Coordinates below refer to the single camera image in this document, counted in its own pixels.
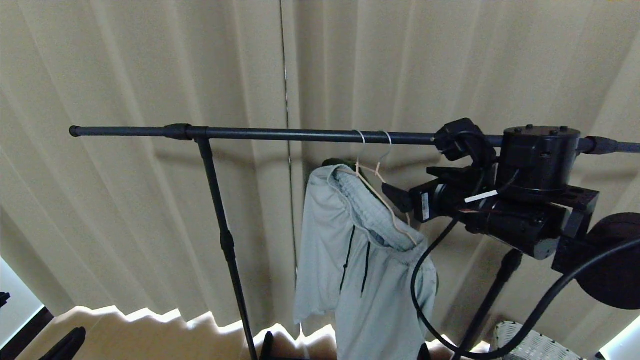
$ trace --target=black vertical pole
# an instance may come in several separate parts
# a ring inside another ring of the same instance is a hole
[[[509,278],[511,278],[511,275],[513,275],[513,273],[518,270],[518,267],[520,267],[521,262],[522,253],[515,249],[509,251],[504,256],[504,259],[502,259],[502,266],[498,271],[498,275],[496,276],[493,285],[491,285],[491,288],[486,294],[482,305],[480,305],[480,308],[476,312],[474,319],[471,320],[471,325],[469,325],[465,336],[462,338],[462,342],[460,343],[460,348],[462,350],[471,350],[471,346],[473,345],[472,341],[477,335],[477,332],[480,329],[484,318],[486,318],[489,310],[491,310],[493,303],[498,299],[498,295],[500,295],[500,292],[504,288],[504,285],[506,285],[509,281]],[[460,355],[456,354],[455,356],[451,357],[451,360],[460,360]]]
[[[238,302],[238,309],[240,310],[240,319],[242,319],[244,335],[246,336],[246,342],[249,346],[249,353],[252,360],[258,360],[258,355],[255,351],[255,344],[253,344],[251,326],[249,325],[249,316],[247,314],[246,304],[244,302],[242,283],[240,282],[240,275],[238,273],[238,266],[236,263],[234,238],[229,231],[229,226],[227,225],[227,216],[225,215],[225,208],[222,204],[222,196],[220,195],[218,176],[216,175],[216,167],[213,163],[213,152],[211,151],[211,144],[209,143],[209,139],[207,138],[196,138],[195,140],[200,147],[200,155],[202,156],[202,161],[204,161],[204,168],[207,172],[209,189],[211,190],[211,197],[213,198],[213,205],[216,209],[216,217],[218,218],[218,225],[220,227],[220,246],[222,246],[222,251],[225,253],[225,259],[227,260],[227,265],[229,266],[229,274],[231,275],[231,281],[234,285],[236,300]]]

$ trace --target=drawstring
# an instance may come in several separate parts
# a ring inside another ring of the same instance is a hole
[[[340,292],[342,292],[342,284],[344,284],[344,276],[347,274],[347,266],[349,266],[349,255],[351,255],[351,244],[353,243],[353,234],[356,232],[355,225],[351,230],[351,239],[349,239],[349,250],[347,250],[347,260],[345,260],[344,265],[342,266],[344,269],[342,271],[342,280],[340,281]]]
[[[367,282],[367,274],[369,273],[369,251],[371,250],[371,242],[367,241],[367,259],[364,263],[364,278],[362,279],[362,289],[360,289],[360,297],[364,292],[364,283]]]

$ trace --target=beige hanger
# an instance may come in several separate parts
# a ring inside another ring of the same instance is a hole
[[[393,211],[393,209],[391,208],[391,206],[389,206],[389,204],[385,201],[385,199],[384,199],[382,196],[380,196],[380,194],[376,191],[376,189],[374,189],[374,188],[373,188],[373,186],[371,186],[371,184],[369,184],[369,182],[364,178],[364,176],[360,175],[360,169],[362,168],[362,169],[364,169],[364,170],[367,170],[367,171],[370,171],[370,172],[374,173],[374,174],[375,174],[375,175],[380,179],[380,181],[382,181],[383,183],[386,183],[386,181],[382,178],[382,176],[380,175],[380,172],[379,172],[378,170],[380,169],[380,163],[382,162],[382,159],[383,159],[385,156],[389,155],[389,153],[391,152],[391,151],[390,151],[390,147],[389,147],[389,151],[388,151],[385,155],[383,155],[383,156],[380,158],[380,160],[379,160],[379,162],[378,162],[378,166],[376,167],[376,170],[373,170],[373,169],[368,168],[368,167],[361,166],[361,165],[360,165],[360,155],[361,155],[361,153],[363,153],[363,152],[364,152],[364,149],[365,149],[365,147],[367,146],[367,142],[366,142],[366,140],[365,140],[365,138],[364,138],[364,134],[363,134],[360,130],[355,130],[355,131],[358,131],[358,133],[359,133],[359,134],[360,134],[360,136],[362,137],[362,144],[363,144],[362,149],[360,150],[360,152],[358,153],[358,156],[356,157],[356,171],[355,171],[355,172],[353,172],[351,169],[347,170],[347,169],[344,169],[344,168],[338,168],[338,171],[345,172],[345,173],[347,173],[347,174],[351,174],[351,175],[355,175],[355,176],[357,176],[357,178],[359,178],[359,179],[364,183],[364,185],[365,185],[365,186],[366,186],[366,187],[367,187],[367,188],[368,188],[368,189],[369,189],[373,194],[375,194],[375,196],[377,196],[377,197],[379,198],[379,200],[382,202],[382,204],[384,204],[384,206],[387,208],[387,210],[389,210],[389,214],[391,215],[391,220],[392,220],[392,221],[393,221],[393,223],[394,223],[394,227],[395,227],[395,229],[396,229],[396,230],[398,230],[398,232],[399,232],[399,233],[402,233],[402,234],[407,235],[407,237],[409,237],[409,239],[411,239],[411,241],[412,241],[412,243],[413,243],[414,245],[418,245],[418,243],[415,241],[415,239],[413,239],[413,236],[411,236],[411,234],[410,234],[410,233],[408,233],[407,231],[404,231],[404,230],[400,229],[400,227],[399,227],[399,226],[398,226],[398,224],[396,223],[396,214],[394,214],[394,211]],[[391,136],[390,136],[388,133],[386,133],[386,134],[387,134],[387,136],[389,137],[389,144],[390,144],[390,146],[391,146],[391,145],[392,145],[392,144],[391,144]]]

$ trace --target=curtain fold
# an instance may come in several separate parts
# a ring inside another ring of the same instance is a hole
[[[77,139],[70,125],[432,133],[470,117],[487,134],[550,124],[638,142],[638,19],[635,1],[2,2],[0,251],[56,315],[178,308],[228,325],[239,316],[197,146]],[[295,337],[306,178],[362,145],[212,146],[252,328],[280,323]],[[363,161],[376,163],[388,148],[366,149]],[[571,183],[601,191],[594,223],[640,211],[637,161],[578,158]],[[394,145],[383,174],[411,188],[433,165],[451,164],[430,147]],[[434,238],[444,225],[422,231]],[[507,251],[461,227],[436,250],[441,332],[461,338]],[[483,334],[523,321],[558,276],[550,260],[525,259]],[[590,356],[636,316],[572,284],[536,330]]]

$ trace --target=white wicker basket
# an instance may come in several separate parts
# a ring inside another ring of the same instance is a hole
[[[522,325],[516,322],[501,322],[493,333],[492,350],[503,347],[518,333]],[[529,335],[503,360],[581,360],[571,350],[554,340],[531,331]]]

